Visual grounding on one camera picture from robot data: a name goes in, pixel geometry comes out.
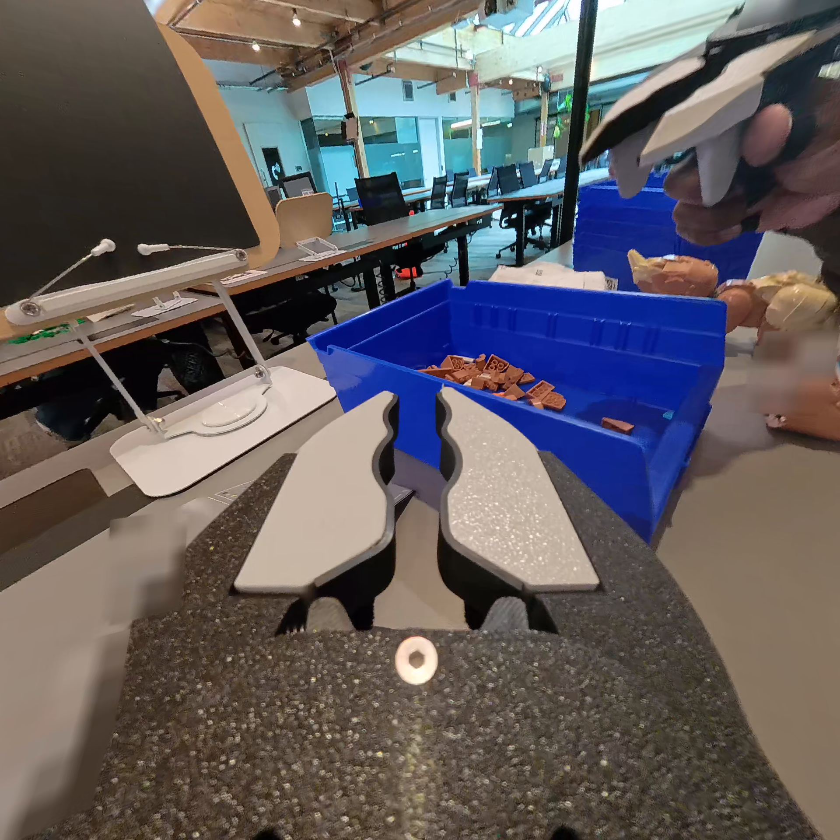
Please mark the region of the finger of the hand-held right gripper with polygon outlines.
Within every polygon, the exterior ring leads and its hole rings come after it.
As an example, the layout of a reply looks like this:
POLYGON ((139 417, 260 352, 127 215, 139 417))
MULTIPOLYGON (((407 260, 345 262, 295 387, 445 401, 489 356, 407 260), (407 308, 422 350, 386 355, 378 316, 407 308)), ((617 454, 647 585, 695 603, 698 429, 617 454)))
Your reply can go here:
MULTIPOLYGON (((706 48, 707 40, 628 92, 582 146, 582 164, 605 152, 609 153, 613 178, 622 198, 635 197, 646 185, 650 172, 676 154, 693 153, 697 162, 694 150, 677 152, 661 162, 647 165, 640 164, 639 155, 663 115, 687 100, 718 74, 718 68, 706 68, 706 48)), ((774 104, 761 108, 742 125, 741 159, 729 189, 733 186, 740 188, 745 198, 765 198, 771 194, 777 184, 774 167, 801 153, 816 131, 814 118, 806 110, 808 91, 809 88, 798 112, 779 104, 791 113, 792 131, 780 152, 767 164, 757 166, 748 163, 742 154, 742 141, 753 118, 774 104)))
POLYGON ((701 201, 717 204, 728 193, 738 169, 742 125, 760 105, 765 75, 727 69, 668 110, 639 155, 640 164, 652 165, 677 152, 694 150, 701 201))

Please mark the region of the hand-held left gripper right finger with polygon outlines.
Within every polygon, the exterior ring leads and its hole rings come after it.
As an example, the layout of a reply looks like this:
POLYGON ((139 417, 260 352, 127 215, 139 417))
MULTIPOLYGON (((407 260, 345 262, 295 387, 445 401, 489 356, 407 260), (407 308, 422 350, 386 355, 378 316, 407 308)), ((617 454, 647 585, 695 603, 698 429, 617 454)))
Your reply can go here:
POLYGON ((601 580, 554 485, 545 453, 454 387, 436 396, 440 440, 437 567, 469 627, 514 600, 527 627, 539 595, 595 592, 601 580))

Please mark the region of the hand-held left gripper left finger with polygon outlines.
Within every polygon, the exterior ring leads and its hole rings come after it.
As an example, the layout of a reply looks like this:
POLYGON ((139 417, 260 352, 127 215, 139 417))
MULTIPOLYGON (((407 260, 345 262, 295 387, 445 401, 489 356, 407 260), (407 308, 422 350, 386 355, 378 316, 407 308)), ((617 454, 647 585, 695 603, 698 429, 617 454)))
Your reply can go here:
POLYGON ((398 419, 398 396, 380 392, 301 446, 234 579, 238 594, 332 598, 352 628, 372 627, 396 568, 398 419))

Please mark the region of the blue plastic bin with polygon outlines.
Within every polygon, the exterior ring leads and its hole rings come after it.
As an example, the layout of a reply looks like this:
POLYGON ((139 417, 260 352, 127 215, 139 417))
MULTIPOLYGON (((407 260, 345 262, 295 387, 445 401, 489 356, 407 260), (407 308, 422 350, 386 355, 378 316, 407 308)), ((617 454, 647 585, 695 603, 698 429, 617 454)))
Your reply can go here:
POLYGON ((497 354, 551 382, 567 400, 561 413, 459 390, 553 453, 649 541, 711 411, 726 326, 726 306, 712 299, 443 280, 309 343, 344 411, 397 394, 395 446, 435 468, 435 396, 447 383, 419 369, 449 354, 497 354), (603 417, 635 429, 606 430, 603 417))

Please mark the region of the pile of brown lego bricks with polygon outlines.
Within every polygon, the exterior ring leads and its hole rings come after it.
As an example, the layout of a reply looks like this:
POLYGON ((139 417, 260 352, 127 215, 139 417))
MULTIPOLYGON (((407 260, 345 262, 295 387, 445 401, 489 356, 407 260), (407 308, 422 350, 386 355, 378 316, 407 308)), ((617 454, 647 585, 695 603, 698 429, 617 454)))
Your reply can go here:
POLYGON ((561 413, 567 405, 566 397, 554 384, 538 379, 495 353, 482 353, 474 358, 451 353, 439 364, 419 369, 419 373, 539 410, 561 413))

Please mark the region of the brown and cream lego animal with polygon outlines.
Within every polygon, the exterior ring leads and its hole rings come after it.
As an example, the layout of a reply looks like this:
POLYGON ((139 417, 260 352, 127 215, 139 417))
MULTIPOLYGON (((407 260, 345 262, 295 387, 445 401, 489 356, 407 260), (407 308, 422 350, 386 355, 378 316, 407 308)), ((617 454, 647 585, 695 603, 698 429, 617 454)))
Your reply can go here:
POLYGON ((645 293, 707 298, 727 307, 727 332, 744 327, 766 332, 838 329, 838 299, 820 277, 797 270, 718 283, 718 268, 686 255, 627 252, 633 282, 645 293))

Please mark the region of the green lego pieces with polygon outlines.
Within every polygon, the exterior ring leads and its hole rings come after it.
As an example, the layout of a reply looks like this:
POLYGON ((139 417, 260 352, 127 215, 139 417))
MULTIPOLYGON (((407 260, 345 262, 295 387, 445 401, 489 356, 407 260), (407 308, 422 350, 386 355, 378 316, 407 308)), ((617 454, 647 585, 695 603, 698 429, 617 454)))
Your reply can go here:
POLYGON ((40 329, 28 335, 8 339, 2 342, 2 346, 22 349, 29 346, 41 348, 45 347, 47 343, 66 343, 76 339, 77 329, 84 329, 90 323, 89 318, 63 322, 54 327, 40 329))

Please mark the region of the black pole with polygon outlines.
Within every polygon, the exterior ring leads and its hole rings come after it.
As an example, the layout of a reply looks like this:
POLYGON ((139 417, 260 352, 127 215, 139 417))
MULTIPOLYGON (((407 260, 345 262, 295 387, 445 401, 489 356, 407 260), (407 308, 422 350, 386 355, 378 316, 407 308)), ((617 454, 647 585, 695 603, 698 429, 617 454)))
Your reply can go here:
POLYGON ((574 65, 574 84, 570 112, 568 159, 564 176, 558 245, 566 245, 574 236, 574 222, 581 179, 582 150, 586 107, 590 88, 598 1, 582 1, 574 65))

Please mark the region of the white metal book stand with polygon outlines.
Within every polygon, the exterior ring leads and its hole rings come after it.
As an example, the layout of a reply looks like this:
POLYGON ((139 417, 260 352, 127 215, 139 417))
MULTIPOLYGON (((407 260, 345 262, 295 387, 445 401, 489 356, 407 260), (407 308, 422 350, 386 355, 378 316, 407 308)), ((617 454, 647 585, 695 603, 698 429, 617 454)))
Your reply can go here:
POLYGON ((141 423, 112 444, 110 455, 145 496, 171 497, 193 487, 336 398, 336 392, 325 380, 282 365, 271 366, 263 358, 224 287, 227 277, 249 267, 249 255, 241 248, 139 244, 137 250, 143 257, 188 249, 202 251, 205 256, 133 276, 52 290, 76 268, 115 249, 112 240, 103 239, 36 293, 8 305, 2 314, 2 338, 7 340, 63 322, 70 325, 76 340, 98 363, 141 423), (109 305, 121 306, 159 293, 181 291, 199 281, 211 283, 256 364, 232 384, 220 385, 216 392, 199 396, 184 407, 173 407, 165 416, 147 414, 77 321, 109 305))

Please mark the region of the stack of blue bins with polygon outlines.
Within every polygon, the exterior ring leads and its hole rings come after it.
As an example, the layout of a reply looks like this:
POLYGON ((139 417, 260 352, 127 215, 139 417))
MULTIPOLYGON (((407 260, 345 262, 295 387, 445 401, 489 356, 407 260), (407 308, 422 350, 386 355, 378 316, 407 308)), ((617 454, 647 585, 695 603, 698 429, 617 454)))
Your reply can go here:
POLYGON ((676 232, 676 201, 663 189, 665 173, 651 174, 643 190, 621 198, 614 181, 582 185, 578 195, 573 240, 573 268, 601 271, 617 280, 620 291, 637 291, 627 253, 642 256, 691 256, 718 268, 719 281, 746 279, 762 242, 758 233, 746 233, 717 246, 698 246, 676 232))

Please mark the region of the long wooden desk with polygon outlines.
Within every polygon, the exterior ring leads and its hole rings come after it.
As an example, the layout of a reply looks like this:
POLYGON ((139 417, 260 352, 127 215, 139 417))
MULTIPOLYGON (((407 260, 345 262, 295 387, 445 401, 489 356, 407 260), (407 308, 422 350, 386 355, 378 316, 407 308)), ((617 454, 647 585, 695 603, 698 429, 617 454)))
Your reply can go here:
MULTIPOLYGON (((392 252, 401 254, 403 245, 414 240, 423 245, 455 240, 458 244, 458 280, 461 285, 465 285, 469 280, 467 237, 486 227, 487 219, 500 208, 501 205, 495 203, 428 210, 372 227, 335 234, 329 241, 341 250, 341 254, 329 255, 311 263, 300 260, 299 248, 283 248, 273 260, 260 268, 259 276, 239 280, 226 287, 226 290, 233 297, 275 285, 279 285, 280 291, 286 295, 304 287, 327 287, 340 279, 362 273, 368 262, 374 266, 387 262, 392 264, 392 252)), ((187 323, 210 318, 224 310, 224 304, 207 284, 189 289, 186 295, 196 301, 165 312, 151 322, 141 323, 139 318, 124 312, 104 322, 89 324, 95 346, 98 350, 113 350, 187 323)), ((82 344, 68 333, 41 343, 4 345, 1 386, 26 381, 86 357, 87 352, 82 344)))
MULTIPOLYGON (((578 189, 585 186, 603 183, 610 180, 610 171, 608 168, 600 168, 589 171, 583 171, 579 174, 578 189)), ((565 185, 565 178, 553 179, 549 182, 523 187, 517 191, 509 194, 502 194, 499 196, 488 197, 489 204, 509 204, 509 203, 532 203, 542 200, 553 200, 559 196, 564 196, 567 192, 565 185)))

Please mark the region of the plywood chair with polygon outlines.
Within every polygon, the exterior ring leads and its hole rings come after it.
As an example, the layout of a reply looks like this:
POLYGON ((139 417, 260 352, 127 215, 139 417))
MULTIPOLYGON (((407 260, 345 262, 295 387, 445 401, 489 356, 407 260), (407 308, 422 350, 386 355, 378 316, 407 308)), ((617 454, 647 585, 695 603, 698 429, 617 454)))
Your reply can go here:
POLYGON ((311 238, 327 239, 333 232, 333 200, 325 192, 282 198, 275 215, 281 249, 295 248, 311 238))

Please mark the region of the black board with wooden rim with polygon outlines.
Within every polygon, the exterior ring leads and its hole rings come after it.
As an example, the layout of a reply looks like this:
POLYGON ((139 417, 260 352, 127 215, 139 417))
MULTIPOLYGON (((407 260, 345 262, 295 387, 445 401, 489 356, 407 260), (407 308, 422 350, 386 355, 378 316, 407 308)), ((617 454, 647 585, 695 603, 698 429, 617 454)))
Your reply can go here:
POLYGON ((243 249, 279 228, 216 81, 140 1, 1 2, 1 301, 243 249))

